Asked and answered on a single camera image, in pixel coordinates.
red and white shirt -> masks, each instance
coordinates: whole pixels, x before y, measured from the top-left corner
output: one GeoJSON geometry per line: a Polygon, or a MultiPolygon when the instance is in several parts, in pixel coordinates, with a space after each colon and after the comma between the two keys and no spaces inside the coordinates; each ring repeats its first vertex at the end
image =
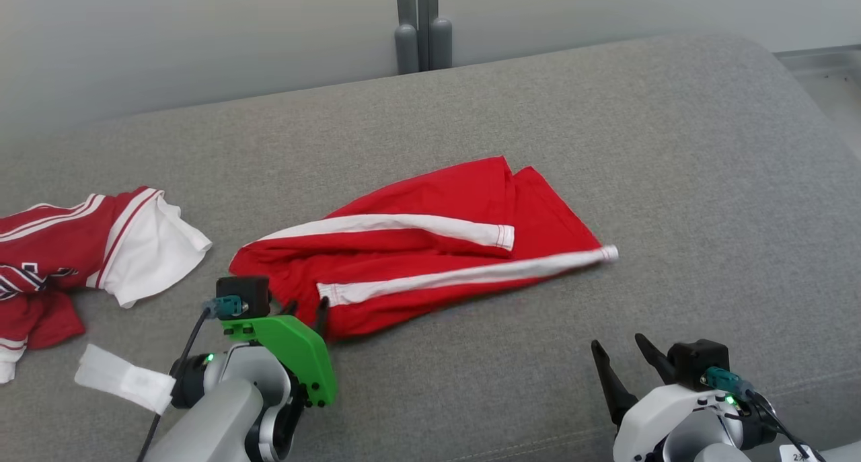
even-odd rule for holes
{"type": "Polygon", "coordinates": [[[37,204],[0,218],[0,383],[25,348],[47,348],[84,329],[65,291],[96,287],[120,306],[175,284],[212,242],[180,219],[163,190],[89,195],[62,208],[37,204]]]}
{"type": "Polygon", "coordinates": [[[338,339],[616,257],[535,169],[512,174],[498,157],[391,184],[267,235],[230,270],[268,276],[307,323],[328,297],[327,336],[338,339]]]}

cable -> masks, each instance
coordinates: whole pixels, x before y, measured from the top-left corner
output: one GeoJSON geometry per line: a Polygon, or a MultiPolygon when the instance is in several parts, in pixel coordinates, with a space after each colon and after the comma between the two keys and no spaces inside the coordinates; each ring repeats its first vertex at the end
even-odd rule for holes
{"type": "MultiPolygon", "coordinates": [[[[182,383],[182,374],[185,373],[185,361],[186,358],[188,358],[188,352],[191,351],[191,345],[194,344],[194,339],[197,338],[197,333],[200,331],[203,321],[207,320],[207,317],[209,317],[209,307],[203,308],[203,312],[200,312],[200,317],[197,318],[197,322],[194,324],[193,330],[191,330],[191,336],[188,337],[188,341],[185,342],[185,348],[182,349],[182,355],[179,357],[179,363],[176,365],[176,370],[170,370],[170,376],[175,377],[176,379],[174,386],[179,386],[182,383]]],[[[159,426],[160,420],[161,416],[159,414],[156,414],[156,416],[153,417],[153,423],[150,424],[147,438],[144,438],[141,452],[138,453],[137,462],[143,462],[144,457],[147,456],[147,450],[150,449],[150,444],[153,443],[153,437],[156,434],[156,428],[159,426]]]]}
{"type": "MultiPolygon", "coordinates": [[[[762,410],[763,410],[763,411],[765,411],[765,414],[766,414],[767,416],[769,416],[772,420],[774,420],[774,419],[776,419],[776,418],[777,418],[777,416],[772,415],[773,410],[772,410],[772,411],[767,410],[767,409],[768,409],[768,407],[767,407],[767,406],[765,406],[765,405],[760,405],[760,404],[758,404],[758,403],[751,403],[751,404],[757,404],[757,406],[761,406],[761,407],[762,407],[762,410]]],[[[743,422],[743,423],[751,423],[751,424],[753,424],[753,425],[765,426],[765,428],[768,428],[768,429],[769,429],[769,430],[771,430],[772,432],[777,432],[777,434],[784,434],[784,435],[786,434],[786,432],[784,432],[784,431],[785,431],[785,426],[784,426],[784,429],[781,429],[781,428],[778,428],[778,426],[777,426],[777,425],[775,425],[775,424],[774,424],[774,423],[772,423],[772,422],[766,422],[766,421],[762,421],[762,420],[757,420],[757,421],[754,421],[754,420],[748,420],[748,419],[746,419],[744,416],[738,416],[738,415],[735,415],[735,414],[732,414],[732,413],[723,413],[723,414],[722,414],[722,416],[723,416],[724,418],[728,418],[728,419],[730,419],[730,420],[738,420],[739,422],[743,422]]],[[[810,447],[810,446],[809,446],[809,444],[808,444],[808,443],[806,443],[804,440],[801,440],[800,438],[797,438],[797,437],[795,437],[795,436],[794,436],[794,435],[792,435],[792,434],[788,435],[788,437],[790,437],[790,436],[791,436],[792,438],[795,438],[795,439],[798,441],[798,443],[799,443],[799,444],[808,446],[808,447],[810,448],[810,451],[811,451],[811,452],[813,452],[814,457],[815,457],[816,459],[818,459],[820,462],[826,462],[825,458],[824,458],[824,457],[822,457],[822,454],[821,454],[821,453],[819,453],[819,452],[817,452],[817,451],[816,451],[816,449],[813,449],[812,447],[810,447]]]]}
{"type": "MultiPolygon", "coordinates": [[[[808,445],[808,444],[805,444],[804,440],[801,440],[800,438],[797,438],[793,434],[791,434],[791,432],[787,429],[787,427],[784,425],[784,423],[781,422],[780,419],[778,418],[778,414],[774,413],[774,410],[772,409],[772,407],[769,407],[768,403],[763,403],[762,401],[759,400],[759,398],[762,398],[763,400],[765,400],[763,395],[760,395],[759,393],[757,393],[756,391],[753,391],[752,389],[748,389],[747,392],[745,392],[745,395],[748,395],[748,397],[750,397],[750,403],[751,404],[756,405],[757,407],[759,407],[760,409],[765,411],[765,413],[767,413],[769,417],[771,417],[772,421],[777,426],[777,429],[778,429],[777,431],[781,432],[781,434],[785,435],[786,438],[788,438],[788,440],[793,444],[793,446],[796,447],[796,450],[800,454],[802,454],[803,458],[810,459],[810,455],[807,453],[807,451],[804,449],[804,447],[802,447],[802,445],[808,445]]],[[[813,449],[812,447],[810,447],[809,445],[808,445],[808,447],[810,448],[810,451],[813,453],[814,457],[817,460],[819,460],[820,462],[825,462],[825,459],[822,457],[822,455],[820,453],[816,452],[816,450],[813,449]]]]}

couch cushion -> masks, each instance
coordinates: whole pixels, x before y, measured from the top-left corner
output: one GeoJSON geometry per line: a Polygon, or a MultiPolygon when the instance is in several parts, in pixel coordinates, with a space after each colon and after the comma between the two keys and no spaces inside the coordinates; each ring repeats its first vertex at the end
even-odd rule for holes
{"type": "MultiPolygon", "coordinates": [[[[645,395],[636,332],[719,340],[800,437],[861,438],[861,164],[761,46],[665,36],[7,141],[0,215],[148,184],[215,245],[130,311],[76,296],[87,333],[0,388],[3,459],[133,459],[151,414],[74,385],[86,343],[166,371],[241,245],[490,155],[534,165],[621,259],[333,346],[339,398],[305,414],[296,459],[609,460],[589,343],[645,395]]],[[[194,351],[226,346],[207,324],[194,351]]]]}

white stripe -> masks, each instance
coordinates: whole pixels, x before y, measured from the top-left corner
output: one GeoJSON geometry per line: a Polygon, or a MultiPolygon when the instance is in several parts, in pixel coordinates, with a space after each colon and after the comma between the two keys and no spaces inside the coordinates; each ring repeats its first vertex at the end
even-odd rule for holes
{"type": "Polygon", "coordinates": [[[38,232],[39,230],[43,230],[43,229],[47,229],[48,227],[52,227],[53,225],[56,225],[58,223],[71,222],[72,220],[77,220],[78,218],[86,217],[90,213],[98,210],[99,205],[102,204],[102,200],[104,200],[104,196],[95,195],[93,198],[93,201],[90,202],[89,206],[87,206],[87,208],[85,208],[84,210],[77,211],[77,213],[75,213],[73,215],[70,214],[68,216],[55,217],[50,222],[41,223],[40,225],[34,225],[28,229],[21,230],[21,231],[18,231],[16,233],[9,232],[7,234],[0,235],[0,242],[12,241],[12,239],[18,239],[18,238],[30,235],[34,232],[38,232]]]}
{"type": "Polygon", "coordinates": [[[102,270],[99,269],[95,271],[87,278],[86,287],[95,288],[96,287],[96,279],[99,278],[99,274],[102,273],[102,270]]]}
{"type": "Polygon", "coordinates": [[[265,239],[294,238],[307,235],[350,234],[378,230],[422,229],[436,235],[464,239],[486,247],[514,247],[514,227],[492,223],[474,223],[436,215],[352,215],[304,223],[277,231],[265,239]]]}
{"type": "Polygon", "coordinates": [[[24,211],[35,210],[35,208],[41,208],[43,206],[47,206],[50,208],[56,208],[57,210],[77,210],[77,208],[81,208],[84,204],[86,204],[86,201],[81,202],[81,204],[76,204],[75,206],[65,208],[65,207],[61,207],[61,206],[56,206],[55,204],[49,204],[49,202],[37,202],[37,204],[31,206],[30,208],[27,208],[27,210],[24,210],[24,211]]]}
{"type": "Polygon", "coordinates": [[[135,213],[136,208],[142,205],[143,202],[147,201],[148,196],[151,195],[150,201],[159,198],[160,195],[164,195],[162,190],[156,190],[154,188],[148,188],[143,190],[137,196],[132,198],[132,201],[128,202],[126,208],[120,213],[120,216],[116,218],[114,224],[110,228],[110,232],[108,232],[108,241],[105,243],[105,263],[104,268],[101,270],[105,272],[105,275],[102,276],[102,283],[104,284],[105,277],[107,277],[108,272],[110,272],[110,267],[114,263],[114,259],[116,259],[116,254],[120,251],[120,243],[123,239],[128,235],[128,232],[131,230],[126,229],[125,232],[122,231],[123,227],[126,226],[127,223],[132,221],[132,215],[135,213]],[[111,254],[111,248],[116,244],[116,248],[114,248],[113,254],[111,254]]]}
{"type": "Polygon", "coordinates": [[[41,287],[41,284],[34,282],[33,279],[31,279],[30,277],[27,277],[27,274],[25,274],[24,272],[21,272],[15,268],[13,268],[12,271],[15,272],[16,274],[18,274],[18,277],[23,278],[25,281],[27,281],[28,283],[33,285],[33,287],[35,287],[35,288],[41,287]]]}
{"type": "MultiPolygon", "coordinates": [[[[35,219],[29,223],[24,223],[24,225],[18,225],[17,227],[15,227],[15,229],[9,230],[8,232],[2,232],[2,234],[0,234],[0,237],[6,236],[6,235],[12,235],[15,232],[18,232],[22,229],[30,228],[31,226],[33,226],[36,223],[44,222],[45,220],[49,220],[51,218],[65,218],[65,217],[71,217],[73,215],[76,215],[78,212],[86,209],[86,205],[89,204],[90,201],[92,201],[93,196],[95,196],[95,194],[87,196],[87,201],[82,202],[82,204],[75,205],[74,207],[71,207],[71,208],[62,208],[62,210],[71,210],[69,213],[64,213],[61,215],[53,215],[51,217],[37,218],[37,219],[35,219]]],[[[30,210],[33,210],[33,208],[39,208],[40,206],[53,206],[53,205],[37,204],[37,205],[31,206],[30,208],[27,208],[27,210],[25,210],[25,211],[30,211],[30,210]]]]}
{"type": "Polygon", "coordinates": [[[320,298],[329,297],[329,306],[362,303],[387,294],[419,291],[422,288],[446,287],[459,284],[493,284],[524,278],[541,278],[557,275],[575,267],[615,260],[619,251],[614,245],[596,250],[556,254],[538,259],[515,260],[492,266],[470,267],[448,272],[431,273],[412,277],[393,278],[375,282],[354,284],[317,284],[320,298]]]}
{"type": "Polygon", "coordinates": [[[27,346],[27,338],[23,340],[7,340],[6,338],[0,338],[0,344],[4,346],[9,346],[10,348],[21,348],[22,346],[27,346]]]}
{"type": "Polygon", "coordinates": [[[20,292],[21,292],[21,289],[20,289],[20,288],[18,288],[18,286],[17,286],[17,285],[12,284],[12,283],[9,281],[9,279],[8,279],[8,278],[6,278],[6,276],[4,276],[4,275],[0,275],[0,280],[2,280],[6,285],[9,285],[9,287],[14,288],[14,289],[15,289],[15,291],[17,291],[18,293],[20,293],[20,292]]]}

teal connector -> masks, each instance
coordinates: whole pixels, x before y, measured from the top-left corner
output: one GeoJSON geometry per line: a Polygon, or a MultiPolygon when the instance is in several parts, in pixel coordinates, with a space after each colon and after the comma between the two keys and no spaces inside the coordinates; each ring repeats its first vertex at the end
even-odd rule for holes
{"type": "Polygon", "coordinates": [[[753,385],[746,382],[737,374],[732,373],[732,371],[727,371],[723,368],[708,368],[708,370],[705,371],[705,374],[702,375],[702,379],[700,381],[704,385],[708,385],[714,389],[719,389],[720,391],[725,391],[726,393],[731,393],[745,401],[750,398],[747,395],[748,391],[755,392],[753,385]]]}
{"type": "Polygon", "coordinates": [[[215,297],[213,302],[215,303],[215,315],[218,318],[236,317],[248,309],[247,306],[243,307],[242,299],[239,296],[215,297]]]}

